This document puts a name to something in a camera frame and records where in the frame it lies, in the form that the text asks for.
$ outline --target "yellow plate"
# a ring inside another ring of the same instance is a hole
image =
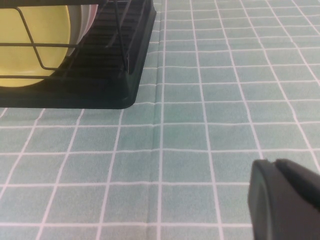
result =
[[[36,6],[20,8],[35,43],[68,44],[70,19],[67,6]],[[30,43],[23,21],[15,9],[0,9],[0,43]],[[66,47],[37,47],[42,63],[58,68],[64,60]],[[50,76],[54,71],[43,69],[32,47],[0,46],[0,75]],[[23,87],[43,79],[0,78],[2,87]]]

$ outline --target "dish rack tray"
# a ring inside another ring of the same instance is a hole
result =
[[[0,50],[24,46],[33,47],[36,54],[37,47],[75,48],[51,76],[0,75],[44,79],[29,86],[0,87],[0,107],[124,109],[135,102],[156,17],[152,0],[0,0],[0,9],[95,4],[99,7],[93,25],[77,45],[34,43],[31,35],[31,43],[0,43]],[[29,32],[27,23],[24,26]]]

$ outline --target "white grid line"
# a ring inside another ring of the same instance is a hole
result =
[[[166,65],[166,47],[167,47],[167,7],[168,1],[164,1],[164,32],[163,32],[163,55],[162,66]],[[166,68],[162,68],[162,85],[161,85],[161,112],[160,112],[160,151],[159,151],[159,171],[158,171],[158,197],[157,197],[157,212],[156,212],[156,240],[161,240],[161,223],[162,223],[162,179],[163,179],[163,161],[164,161],[164,121],[165,121],[165,76]]]
[[[316,83],[317,80],[282,80],[282,81],[279,81],[280,83]],[[276,84],[277,81],[276,80],[270,80],[270,81],[241,81],[240,84]],[[237,85],[238,82],[236,81],[227,81],[227,82],[202,82],[201,83],[202,85]],[[148,83],[148,84],[141,84],[140,86],[158,86],[158,85],[162,85],[162,83]],[[174,82],[166,82],[164,85],[199,85],[198,82],[190,82],[190,83],[174,83]],[[305,100],[308,100],[308,98],[305,98],[305,99],[291,99],[289,101],[305,101]],[[136,105],[138,104],[143,104],[143,103],[146,103],[146,102],[137,102]]]
[[[33,127],[32,127],[31,130],[30,130],[30,133],[29,133],[29,135],[28,135],[28,137],[27,137],[27,139],[26,139],[26,141],[25,141],[25,143],[24,143],[24,145],[23,145],[23,147],[22,147],[22,149],[21,149],[21,152],[18,154],[18,157],[17,157],[17,159],[15,160],[15,162],[14,162],[13,166],[11,167],[10,172],[9,172],[7,178],[6,178],[5,184],[4,184],[3,188],[1,189],[1,192],[0,192],[0,200],[1,200],[1,198],[3,197],[3,195],[4,195],[4,193],[5,193],[6,189],[7,189],[7,185],[9,184],[10,179],[11,179],[11,177],[12,177],[12,175],[13,175],[16,167],[17,167],[20,159],[21,159],[22,156],[23,156],[23,153],[25,152],[25,150],[26,150],[26,148],[27,148],[27,146],[28,146],[28,144],[29,144],[29,142],[30,142],[30,139],[31,139],[32,135],[33,135],[34,132],[35,132],[35,129],[36,129],[36,125],[37,125],[37,123],[38,123],[38,120],[42,117],[42,115],[44,114],[45,110],[46,110],[45,108],[42,109],[42,111],[40,112],[40,115],[39,115],[38,118],[34,121]]]
[[[295,36],[290,36],[291,38],[320,38],[318,35],[295,35]],[[260,36],[260,39],[288,39],[288,36]],[[198,42],[201,41],[216,41],[216,40],[224,40],[224,37],[220,38],[197,38]],[[257,39],[255,36],[246,36],[246,37],[228,37],[229,40],[245,40],[245,39]],[[166,42],[193,42],[193,39],[172,39],[172,40],[166,40]],[[162,43],[163,40],[160,41],[151,41],[151,44],[158,44]]]
[[[303,15],[286,15],[286,16],[277,16],[279,18],[303,18],[304,16]],[[313,14],[313,15],[308,15],[308,17],[320,17],[320,14]],[[274,19],[275,17],[274,16],[250,16],[251,19]],[[234,19],[234,20],[237,20],[237,19],[247,19],[246,16],[241,16],[241,17],[224,17],[222,18],[222,20],[224,19]],[[199,18],[199,19],[194,19],[194,21],[206,21],[206,20],[219,20],[218,17],[210,17],[210,18]],[[160,22],[163,22],[164,20],[158,20],[158,21],[155,21],[157,23],[160,23]],[[166,20],[167,22],[192,22],[191,19],[167,19]]]
[[[313,151],[320,151],[320,148],[312,148]],[[155,149],[140,149],[140,150],[119,150],[116,153],[152,153],[160,151],[160,148]],[[207,150],[201,149],[187,149],[187,148],[163,148],[163,151],[173,151],[173,152],[194,152],[194,153],[207,153]],[[271,149],[262,149],[262,152],[308,152],[308,148],[271,148]],[[226,150],[211,150],[211,153],[250,153],[258,152],[257,149],[226,149]],[[78,154],[112,154],[112,151],[75,151],[70,152],[69,154],[78,155]],[[15,156],[19,155],[19,152],[0,152],[0,156]],[[30,152],[24,153],[24,156],[45,156],[45,155],[65,155],[66,152]]]
[[[216,185],[216,175],[215,175],[215,169],[214,169],[214,165],[213,165],[213,158],[212,158],[212,154],[211,154],[211,143],[210,143],[210,136],[209,136],[208,121],[207,121],[205,97],[204,97],[203,87],[201,84],[202,77],[201,77],[201,70],[200,70],[199,51],[198,51],[198,43],[197,43],[197,37],[196,37],[196,28],[195,28],[195,22],[194,22],[192,0],[189,0],[189,3],[190,3],[190,9],[191,9],[191,19],[192,19],[194,47],[195,47],[195,52],[196,52],[195,56],[196,56],[196,65],[197,65],[198,80],[199,80],[199,89],[200,89],[200,96],[201,96],[201,101],[202,101],[202,114],[203,114],[203,121],[204,121],[204,127],[205,127],[206,146],[207,146],[209,168],[210,168],[210,174],[211,174],[211,180],[212,180],[214,207],[215,207],[216,219],[217,219],[217,223],[218,223],[219,239],[224,240],[225,237],[224,237],[224,231],[223,231],[223,227],[222,227],[221,210],[220,210],[220,204],[219,204],[218,189],[217,189],[217,185]]]
[[[45,208],[45,212],[44,212],[44,215],[43,215],[43,218],[42,218],[42,221],[41,221],[41,225],[40,225],[40,228],[39,228],[39,231],[37,233],[37,236],[35,238],[35,240],[40,240],[41,238],[41,235],[43,233],[43,230],[44,230],[44,227],[45,227],[45,223],[47,221],[47,218],[48,218],[48,215],[49,215],[49,212],[50,212],[50,209],[51,209],[51,206],[52,206],[52,203],[54,201],[54,198],[55,198],[55,195],[56,195],[56,192],[57,192],[57,189],[58,189],[58,184],[59,184],[59,181],[60,181],[60,178],[61,178],[61,175],[62,175],[62,172],[64,170],[64,167],[65,167],[65,164],[67,162],[67,159],[69,157],[69,154],[70,154],[70,151],[71,151],[71,148],[72,148],[72,145],[74,143],[74,140],[76,138],[76,134],[77,134],[77,130],[78,130],[78,125],[80,123],[80,119],[81,117],[83,116],[85,110],[82,109],[81,110],[81,113],[76,121],[76,125],[74,127],[74,131],[73,131],[73,134],[72,134],[72,137],[71,137],[71,140],[70,140],[70,143],[69,143],[69,146],[67,148],[67,151],[66,151],[66,154],[64,156],[64,159],[60,165],[60,168],[59,168],[59,171],[58,171],[58,174],[56,176],[56,180],[55,180],[55,183],[54,183],[54,186],[53,186],[53,190],[52,190],[52,193],[51,193],[51,196],[50,196],[50,199],[49,199],[49,202]]]
[[[217,186],[248,186],[249,182],[216,182]],[[106,187],[106,186],[157,186],[159,181],[124,181],[124,182],[79,182],[79,183],[15,183],[8,184],[8,188],[52,188],[58,186],[58,188],[69,187]],[[212,186],[211,182],[162,182],[164,186]]]
[[[248,103],[246,101],[246,97],[245,97],[245,94],[244,94],[244,91],[242,89],[242,86],[241,86],[241,82],[240,82],[240,78],[239,78],[239,75],[238,75],[238,72],[237,72],[237,69],[236,69],[236,65],[235,65],[235,62],[234,62],[234,58],[233,58],[233,54],[232,54],[232,50],[231,50],[231,47],[230,47],[230,44],[229,44],[229,40],[228,40],[228,37],[227,37],[227,34],[226,34],[226,31],[225,31],[225,28],[224,28],[224,23],[221,19],[221,15],[220,15],[220,11],[219,11],[219,7],[218,7],[218,4],[217,2],[215,1],[215,6],[217,8],[217,12],[218,12],[218,15],[219,15],[219,18],[220,18],[220,24],[222,26],[222,31],[223,31],[223,35],[225,37],[225,43],[228,47],[228,52],[229,52],[229,56],[230,56],[230,60],[231,60],[231,64],[233,66],[233,71],[234,71],[234,74],[235,74],[235,78],[236,78],[236,81],[237,81],[237,85],[239,87],[239,91],[240,91],[240,94],[241,94],[241,98],[242,98],[242,101],[245,105],[245,109],[246,109],[246,114],[247,114],[247,118],[248,118],[248,121],[250,123],[250,127],[251,127],[251,130],[252,130],[252,134],[253,134],[253,138],[254,138],[254,141],[255,141],[255,145],[258,149],[258,152],[259,152],[259,157],[261,159],[263,159],[263,154],[261,152],[261,146],[260,146],[260,142],[259,142],[259,139],[258,139],[258,136],[257,136],[257,132],[255,130],[255,127],[254,127],[254,124],[253,124],[253,121],[252,121],[252,118],[251,118],[251,114],[250,114],[250,109],[249,109],[249,106],[248,106]]]
[[[292,67],[292,66],[305,66],[304,63],[294,64],[272,64],[272,67]],[[320,66],[320,63],[309,63],[309,66]],[[236,68],[257,68],[257,67],[269,67],[268,64],[261,65],[237,65]],[[145,69],[160,69],[163,66],[158,67],[145,67]],[[196,66],[165,66],[165,68],[179,68],[179,69],[196,69]],[[200,69],[231,69],[233,66],[201,66]]]
[[[277,100],[277,101],[255,101],[257,103],[286,103],[287,101],[285,100]],[[167,104],[201,104],[202,102],[167,102]],[[220,103],[220,104],[225,104],[225,103],[243,103],[243,101],[209,101],[209,102],[204,102],[205,104],[210,104],[210,103]],[[164,122],[162,123],[164,126],[174,126],[174,125],[205,125],[204,122]],[[136,125],[126,125],[126,128],[140,128],[140,127],[159,127],[162,125],[161,123],[155,123],[155,124],[136,124]],[[279,124],[296,124],[294,121],[266,121],[266,122],[207,122],[208,125],[220,125],[220,126],[241,126],[241,125],[279,125]],[[320,124],[320,121],[301,121],[300,124]],[[74,128],[74,125],[66,125],[66,126],[44,126],[44,127],[37,127],[38,129],[41,128],[66,128],[66,129],[71,129]],[[93,125],[93,126],[86,126],[83,125],[78,128],[117,128],[117,125]],[[0,129],[32,129],[32,126],[5,126],[5,127],[0,127]],[[7,154],[6,152],[0,152],[0,155]],[[24,152],[22,155],[32,155],[34,154],[33,152]]]
[[[211,3],[213,4],[214,2],[195,2],[195,4],[204,4],[204,3]],[[299,8],[309,8],[309,7],[320,7],[320,5],[308,5],[308,6],[300,6]],[[296,6],[273,6],[272,8],[274,9],[295,9],[297,8]],[[268,9],[268,7],[246,7],[245,9],[247,10],[258,10],[258,9]],[[243,10],[243,8],[222,8],[221,10],[223,11],[228,11],[228,10]],[[193,12],[216,12],[217,9],[197,9],[193,10]],[[190,12],[190,10],[168,10],[167,12]]]
[[[243,27],[225,27],[224,29],[226,30],[243,30],[243,29],[278,29],[280,26],[243,26]],[[310,25],[286,25],[286,28],[309,28],[311,27]],[[215,28],[199,28],[196,29],[196,31],[208,31],[208,30],[222,30],[221,27],[215,27]],[[163,32],[164,29],[160,30],[153,30],[153,32]],[[176,31],[186,31],[186,32],[191,32],[192,29],[167,29],[167,32],[176,32]]]
[[[156,227],[157,222],[104,222],[103,227]],[[0,227],[39,227],[40,223],[0,222]],[[99,223],[45,223],[47,228],[97,228]],[[162,222],[161,227],[217,228],[217,223]],[[223,228],[252,228],[250,223],[223,223]]]
[[[241,3],[241,5],[242,5],[242,8],[243,8],[245,14],[248,16],[247,10],[246,10],[246,8],[245,8],[242,0],[240,0],[240,3]],[[287,95],[286,95],[286,93],[285,93],[285,91],[284,91],[281,83],[279,82],[278,76],[277,76],[277,74],[275,73],[274,68],[273,68],[273,66],[272,66],[272,64],[271,64],[271,62],[270,62],[270,60],[269,60],[269,57],[268,57],[267,52],[266,52],[266,49],[264,48],[263,44],[261,43],[261,40],[259,39],[259,36],[258,36],[255,28],[253,27],[253,24],[252,24],[252,22],[251,22],[251,20],[250,20],[249,18],[248,18],[248,21],[249,21],[250,25],[252,26],[252,29],[253,29],[254,34],[255,34],[256,37],[258,38],[258,41],[259,41],[259,43],[260,43],[260,45],[261,45],[261,47],[262,47],[262,49],[263,49],[263,53],[264,53],[264,56],[265,56],[265,58],[266,58],[266,61],[268,62],[269,66],[270,66],[270,69],[271,69],[271,71],[272,71],[272,74],[274,75],[274,77],[275,77],[275,79],[276,79],[276,81],[277,81],[277,83],[278,83],[278,86],[279,86],[279,88],[280,88],[280,91],[282,92],[282,95],[283,95],[284,99],[287,101],[287,104],[288,104],[288,106],[289,106],[290,109],[291,109],[291,112],[292,112],[294,121],[295,121],[297,127],[299,128],[299,130],[300,130],[300,132],[301,132],[301,135],[302,135],[302,137],[303,137],[303,139],[304,139],[304,141],[305,141],[305,144],[307,145],[307,148],[309,149],[309,151],[310,151],[310,153],[311,153],[311,155],[312,155],[314,164],[315,164],[318,172],[320,173],[320,165],[319,165],[319,163],[318,163],[318,161],[317,161],[317,157],[316,157],[316,155],[315,155],[315,152],[312,150],[312,147],[311,147],[311,145],[310,145],[310,143],[309,143],[309,140],[308,140],[308,138],[307,138],[307,136],[306,136],[303,128],[301,127],[301,124],[299,123],[299,120],[298,120],[298,118],[297,118],[296,111],[295,111],[294,107],[292,106],[292,104],[290,103],[290,101],[288,100],[288,97],[287,97]]]
[[[0,119],[6,114],[7,110],[8,110],[7,107],[5,109],[3,109],[2,113],[0,114]]]
[[[320,46],[308,46],[308,47],[298,47],[296,45],[296,43],[290,39],[291,42],[295,45],[295,47],[278,47],[278,48],[266,48],[267,51],[279,51],[279,50],[293,50],[293,49],[297,49],[299,51],[299,49],[303,49],[303,50],[316,50],[316,49],[320,49]],[[151,51],[148,52],[147,54],[157,54],[157,53],[163,53],[164,51],[159,50],[159,51]],[[175,53],[175,54],[180,54],[180,53],[196,53],[196,51],[166,51],[167,53]],[[198,53],[228,53],[228,52],[262,52],[261,48],[251,48],[251,49],[231,49],[230,50],[198,50]]]
[[[122,124],[123,115],[124,115],[124,110],[121,110],[121,113],[120,113],[120,116],[119,116],[119,121],[118,121],[118,129],[117,129],[117,132],[116,132],[116,137],[115,137],[112,157],[111,157],[109,171],[108,171],[108,177],[107,177],[104,196],[103,196],[103,201],[102,201],[101,213],[100,213],[100,218],[99,218],[99,226],[98,226],[98,229],[97,229],[97,232],[96,232],[96,236],[95,236],[96,240],[100,239],[101,232],[102,232],[102,227],[103,227],[103,222],[104,222],[104,217],[105,217],[106,207],[107,207],[107,201],[108,201],[108,195],[109,195],[109,190],[110,190],[110,182],[111,182],[111,177],[112,177],[112,170],[113,170],[114,163],[115,163],[115,158],[116,158],[116,152],[117,152],[117,148],[118,148],[118,142],[119,142],[119,137],[120,137],[120,131],[121,131],[121,124]]]

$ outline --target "white plate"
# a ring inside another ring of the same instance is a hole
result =
[[[81,31],[80,40],[86,34],[86,30],[87,30],[87,28],[89,26],[91,5],[81,5],[81,9],[82,9],[82,18],[81,18],[81,29],[82,29],[82,31]]]
[[[71,24],[71,34],[70,34],[70,44],[78,44],[82,38],[81,34],[84,31],[82,29],[82,7],[81,5],[70,5],[68,6],[70,24]],[[69,48],[67,51],[67,56],[70,56],[74,48]]]
[[[98,11],[98,5],[91,5],[89,23],[88,23],[88,26],[85,29],[85,33],[84,34],[87,34],[87,32],[91,28],[92,24],[94,23],[96,15],[97,15],[97,11]]]

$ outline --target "black dish rack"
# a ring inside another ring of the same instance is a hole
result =
[[[19,7],[95,5],[89,32],[77,44],[34,43]],[[4,76],[44,79],[23,87],[0,87],[0,107],[124,109],[136,100],[156,17],[152,0],[0,0],[0,9],[19,11],[31,43],[0,43],[33,47],[39,64],[51,76]],[[37,47],[75,48],[59,68],[47,68]]]

